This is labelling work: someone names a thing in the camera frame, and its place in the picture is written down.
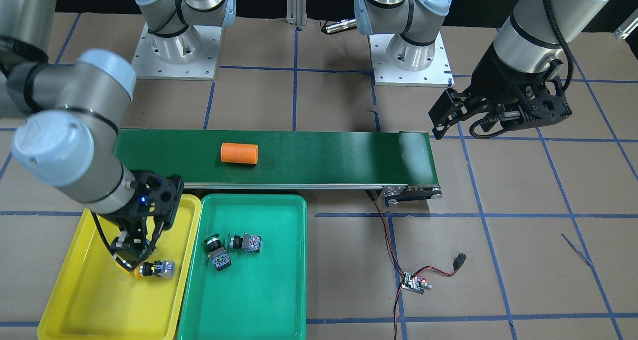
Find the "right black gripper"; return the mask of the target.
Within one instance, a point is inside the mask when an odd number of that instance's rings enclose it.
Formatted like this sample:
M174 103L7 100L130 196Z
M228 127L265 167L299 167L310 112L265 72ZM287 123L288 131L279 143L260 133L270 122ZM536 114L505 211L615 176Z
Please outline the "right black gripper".
M184 180L174 174L166 178L152 171L134 170L134 195L117 211L107 214L116 224L119 235L110 249L126 271L135 271L157 248L162 231L171 229L184 190ZM148 218L153 216L154 228L148 240Z

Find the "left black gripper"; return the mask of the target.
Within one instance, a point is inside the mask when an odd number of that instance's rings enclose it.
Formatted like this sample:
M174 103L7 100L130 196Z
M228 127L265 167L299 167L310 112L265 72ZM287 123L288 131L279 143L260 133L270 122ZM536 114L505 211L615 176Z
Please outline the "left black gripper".
M477 127L486 132L496 123L503 131L517 131L562 122L573 113L558 76L562 68L563 62L554 58L547 70L520 72L504 63L490 45L472 73L469 91L447 88L430 109L432 133L440 140L456 123L483 113L469 128L476 139L498 136L499 131L476 133Z

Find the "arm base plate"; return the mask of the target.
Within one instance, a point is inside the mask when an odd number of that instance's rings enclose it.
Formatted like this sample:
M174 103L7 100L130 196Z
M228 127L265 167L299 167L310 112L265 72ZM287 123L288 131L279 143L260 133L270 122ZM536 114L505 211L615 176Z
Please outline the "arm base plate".
M455 84L442 35L433 44L408 44L399 35L369 35L374 83L448 87Z
M132 67L138 79L213 81L224 29L190 26L182 35L162 38L142 29Z

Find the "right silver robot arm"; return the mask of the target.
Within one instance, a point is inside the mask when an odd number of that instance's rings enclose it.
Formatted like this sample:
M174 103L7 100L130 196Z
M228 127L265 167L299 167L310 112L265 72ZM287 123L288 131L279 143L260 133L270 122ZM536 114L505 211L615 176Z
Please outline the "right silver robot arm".
M56 0L1 0L1 116L25 118L11 153L41 183L92 213L109 255L137 277L171 277L173 261L148 261L169 230L181 176L131 171L114 154L137 75L109 50L71 66L49 62Z

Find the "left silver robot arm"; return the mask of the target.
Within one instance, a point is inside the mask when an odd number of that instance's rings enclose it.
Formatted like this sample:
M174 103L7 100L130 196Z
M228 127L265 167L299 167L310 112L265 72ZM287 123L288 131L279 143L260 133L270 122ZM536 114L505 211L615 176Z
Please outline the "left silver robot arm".
M389 56L417 71L428 56L452 0L353 0L362 35L393 35ZM572 115L565 92L574 72L569 47L610 0L519 0L481 57L464 92L447 88L429 111L439 140L476 114L477 139L553 126Z

